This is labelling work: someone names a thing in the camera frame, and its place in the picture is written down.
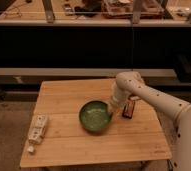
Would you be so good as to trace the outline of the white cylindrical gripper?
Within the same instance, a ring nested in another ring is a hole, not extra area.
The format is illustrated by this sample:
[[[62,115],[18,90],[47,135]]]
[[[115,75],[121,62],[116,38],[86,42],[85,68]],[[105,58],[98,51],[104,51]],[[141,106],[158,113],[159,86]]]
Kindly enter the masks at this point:
[[[128,97],[129,93],[125,90],[122,90],[117,86],[116,83],[114,83],[112,85],[111,96],[108,101],[108,113],[116,113],[120,108],[122,108],[125,105]]]

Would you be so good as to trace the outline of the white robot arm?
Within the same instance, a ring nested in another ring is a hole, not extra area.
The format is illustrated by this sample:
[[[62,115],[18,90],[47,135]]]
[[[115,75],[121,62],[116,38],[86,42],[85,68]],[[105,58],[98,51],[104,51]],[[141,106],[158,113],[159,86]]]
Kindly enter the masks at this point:
[[[130,95],[138,96],[173,121],[177,128],[174,171],[191,171],[191,103],[147,86],[139,72],[121,72],[113,82],[110,113],[124,106]]]

